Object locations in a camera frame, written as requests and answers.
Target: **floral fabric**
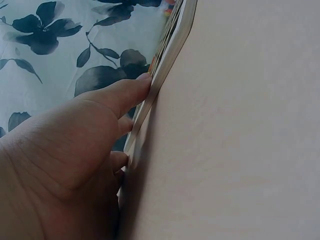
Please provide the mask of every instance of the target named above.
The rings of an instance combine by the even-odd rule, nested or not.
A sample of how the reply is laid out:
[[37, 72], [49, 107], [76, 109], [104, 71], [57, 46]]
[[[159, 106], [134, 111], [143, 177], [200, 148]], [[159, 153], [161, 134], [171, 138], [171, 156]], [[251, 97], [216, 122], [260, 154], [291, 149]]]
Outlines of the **floral fabric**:
[[166, 7], [162, 0], [0, 0], [0, 138], [81, 93], [147, 72]]

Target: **bed sheet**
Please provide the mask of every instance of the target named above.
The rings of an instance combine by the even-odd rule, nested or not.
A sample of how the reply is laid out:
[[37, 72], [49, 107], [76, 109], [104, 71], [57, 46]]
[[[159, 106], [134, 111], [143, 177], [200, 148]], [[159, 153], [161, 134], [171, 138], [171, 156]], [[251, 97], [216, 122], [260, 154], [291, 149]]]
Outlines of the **bed sheet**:
[[166, 7], [162, 0], [0, 0], [0, 137], [81, 93], [147, 72]]

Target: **finger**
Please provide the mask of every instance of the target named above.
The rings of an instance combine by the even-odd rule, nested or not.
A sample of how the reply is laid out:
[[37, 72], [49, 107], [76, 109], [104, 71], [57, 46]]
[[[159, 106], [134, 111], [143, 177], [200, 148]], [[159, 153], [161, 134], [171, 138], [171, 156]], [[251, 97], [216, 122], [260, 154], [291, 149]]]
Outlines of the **finger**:
[[114, 173], [128, 164], [129, 157], [120, 151], [112, 151], [109, 158]]
[[119, 170], [119, 171], [117, 171], [117, 172], [114, 174], [114, 177], [115, 177], [115, 179], [116, 179], [115, 190], [116, 190], [116, 192], [118, 192], [119, 189], [121, 188], [122, 182], [123, 182], [123, 180], [124, 180], [125, 172], [122, 171], [122, 170]]
[[108, 87], [80, 95], [79, 99], [100, 103], [120, 119], [131, 108], [146, 99], [151, 81], [150, 74], [144, 73], [136, 80], [123, 79]]
[[126, 116], [121, 117], [118, 120], [118, 138], [121, 138], [123, 135], [131, 132], [134, 126], [134, 121]]

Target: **book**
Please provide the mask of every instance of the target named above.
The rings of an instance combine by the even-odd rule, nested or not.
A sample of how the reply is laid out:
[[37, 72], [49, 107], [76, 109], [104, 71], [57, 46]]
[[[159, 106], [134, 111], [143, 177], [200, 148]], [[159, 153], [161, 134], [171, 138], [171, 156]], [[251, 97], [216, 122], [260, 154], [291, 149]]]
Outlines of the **book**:
[[187, 40], [194, 21], [196, 6], [197, 0], [177, 0], [175, 2], [159, 41], [158, 50], [148, 70], [152, 76], [150, 92], [146, 100], [136, 107], [133, 116], [134, 125], [124, 146], [125, 152], [130, 149], [161, 86]]

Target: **leaf print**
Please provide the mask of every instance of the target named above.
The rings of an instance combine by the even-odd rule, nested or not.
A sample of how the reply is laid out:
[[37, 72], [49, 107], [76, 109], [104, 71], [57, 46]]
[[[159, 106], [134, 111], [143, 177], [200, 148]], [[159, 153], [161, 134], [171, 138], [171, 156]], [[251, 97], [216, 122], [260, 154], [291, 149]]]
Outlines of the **leaf print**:
[[5, 4], [3, 6], [0, 6], [0, 9], [4, 9], [6, 6], [8, 6], [8, 4]]
[[5, 67], [9, 59], [0, 59], [0, 70]]
[[18, 48], [15, 48], [15, 54], [17, 54], [18, 56], [20, 56], [20, 51]]
[[96, 66], [86, 70], [76, 81], [74, 96], [82, 93], [105, 88], [127, 76], [121, 69], [110, 66]]
[[97, 14], [100, 14], [100, 15], [107, 15], [109, 9], [110, 9], [110, 6], [103, 5], [103, 6], [96, 6], [96, 7], [92, 8], [91, 10]]
[[74, 23], [70, 18], [59, 19], [47, 29], [52, 31], [57, 37], [69, 37], [81, 30], [80, 23]]
[[46, 27], [65, 9], [65, 5], [61, 1], [50, 1], [40, 4], [36, 10], [36, 14], [40, 17], [42, 26]]
[[107, 17], [104, 20], [98, 21], [94, 26], [110, 26], [124, 20], [128, 20], [131, 17], [131, 12], [134, 10], [132, 5], [120, 4], [117, 6], [109, 7], [106, 10]]
[[29, 73], [34, 74], [39, 79], [40, 83], [43, 83], [40, 77], [38, 76], [38, 74], [36, 73], [35, 69], [32, 67], [32, 65], [28, 61], [24, 59], [13, 59], [13, 60], [20, 68], [27, 70]]
[[143, 7], [159, 7], [162, 0], [132, 0]]
[[31, 118], [31, 116], [27, 112], [14, 112], [9, 118], [9, 132], [15, 129], [18, 125], [23, 123], [28, 118]]
[[126, 3], [128, 5], [141, 5], [143, 7], [159, 7], [162, 0], [97, 0], [101, 3], [120, 4]]
[[100, 49], [97, 49], [97, 51], [104, 55], [104, 56], [108, 56], [110, 58], [113, 58], [113, 59], [119, 59], [120, 56], [118, 53], [116, 53], [115, 51], [113, 51], [112, 49], [109, 49], [109, 48], [100, 48]]
[[131, 17], [134, 7], [132, 5], [120, 4], [110, 7], [108, 10], [109, 17], [119, 17], [123, 20], [127, 20]]
[[108, 3], [108, 4], [122, 4], [124, 0], [96, 0], [100, 3]]
[[31, 14], [14, 20], [12, 24], [16, 30], [32, 34], [22, 35], [8, 32], [4, 35], [3, 39], [28, 45], [38, 55], [53, 53], [59, 45], [57, 38], [73, 36], [82, 28], [79, 23], [74, 23], [68, 18], [59, 19], [52, 23], [62, 13], [64, 8], [65, 5], [60, 1], [42, 3], [36, 11], [39, 18]]
[[111, 17], [107, 17], [106, 19], [103, 19], [101, 21], [96, 22], [93, 26], [97, 26], [97, 25], [104, 26], [104, 27], [105, 26], [111, 26], [111, 25], [119, 23], [121, 21], [122, 20], [119, 17], [111, 16]]
[[127, 79], [136, 79], [141, 74], [147, 73], [149, 70], [149, 67], [150, 67], [150, 64], [145, 66], [138, 65], [138, 64], [128, 64], [122, 69], [125, 72]]
[[33, 33], [41, 27], [41, 22], [35, 15], [30, 14], [24, 18], [14, 20], [12, 27], [22, 33]]
[[84, 50], [80, 56], [78, 57], [78, 59], [76, 60], [76, 67], [77, 68], [82, 68], [90, 59], [90, 55], [91, 55], [91, 50], [90, 50], [90, 46]]
[[6, 132], [2, 127], [0, 127], [0, 138], [2, 138], [4, 135], [6, 135]]
[[129, 64], [144, 66], [147, 64], [147, 60], [139, 51], [128, 49], [121, 54], [120, 66], [123, 68]]

